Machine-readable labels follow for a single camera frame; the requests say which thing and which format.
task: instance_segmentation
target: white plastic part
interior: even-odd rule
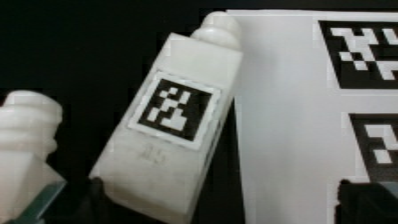
[[[63,177],[31,152],[0,151],[0,223],[16,219],[48,184]]]
[[[40,93],[15,91],[0,107],[0,150],[31,151],[47,159],[57,148],[59,103]]]
[[[15,219],[45,186],[63,181],[45,159],[63,108],[40,93],[15,91],[0,107],[0,223]]]
[[[230,111],[239,32],[217,12],[192,38],[171,34],[91,172],[114,202],[173,224],[191,222]]]

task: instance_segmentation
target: white surface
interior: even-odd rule
[[[231,18],[223,18],[215,22],[217,26],[233,24],[228,20]],[[176,34],[169,36],[91,172],[91,177],[100,177],[105,181],[105,192],[116,203],[167,223],[189,223],[191,221],[214,146],[231,105],[231,91],[242,60],[240,51],[223,47],[224,44],[217,45],[223,40],[221,36],[205,39],[207,41],[199,41]],[[183,138],[137,123],[155,95],[160,78],[212,94],[192,144],[187,144]],[[155,109],[150,121],[162,109],[166,108]]]
[[[349,113],[398,113],[398,94],[340,89],[318,20],[398,17],[267,10],[230,14],[244,33],[237,118],[247,223],[333,224],[340,180],[368,181]]]

